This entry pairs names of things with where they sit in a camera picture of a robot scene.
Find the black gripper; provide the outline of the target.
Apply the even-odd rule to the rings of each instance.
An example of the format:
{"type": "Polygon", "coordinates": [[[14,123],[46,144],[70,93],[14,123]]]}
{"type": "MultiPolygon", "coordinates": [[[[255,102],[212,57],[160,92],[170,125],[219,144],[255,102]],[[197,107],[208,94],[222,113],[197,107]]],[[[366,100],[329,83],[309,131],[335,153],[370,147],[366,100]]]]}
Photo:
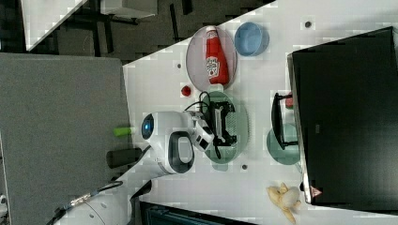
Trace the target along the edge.
{"type": "Polygon", "coordinates": [[[209,119],[215,135],[214,143],[219,146],[232,146],[237,142],[236,135],[225,134],[225,116],[234,113],[235,106],[229,101],[220,101],[209,107],[209,119]]]}

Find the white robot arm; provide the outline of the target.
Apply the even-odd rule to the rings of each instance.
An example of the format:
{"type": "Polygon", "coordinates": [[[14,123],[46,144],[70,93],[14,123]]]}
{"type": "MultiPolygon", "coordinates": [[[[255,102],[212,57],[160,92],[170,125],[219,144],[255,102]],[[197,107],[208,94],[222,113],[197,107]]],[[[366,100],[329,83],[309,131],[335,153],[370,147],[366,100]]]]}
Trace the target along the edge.
{"type": "Polygon", "coordinates": [[[186,173],[196,150],[213,150],[237,142],[226,130],[226,118],[235,111],[228,101],[206,101],[204,112],[153,112],[141,126],[147,147],[138,161],[113,183],[89,192],[55,210],[46,225],[128,225],[133,222],[132,200],[151,180],[186,173]]]}

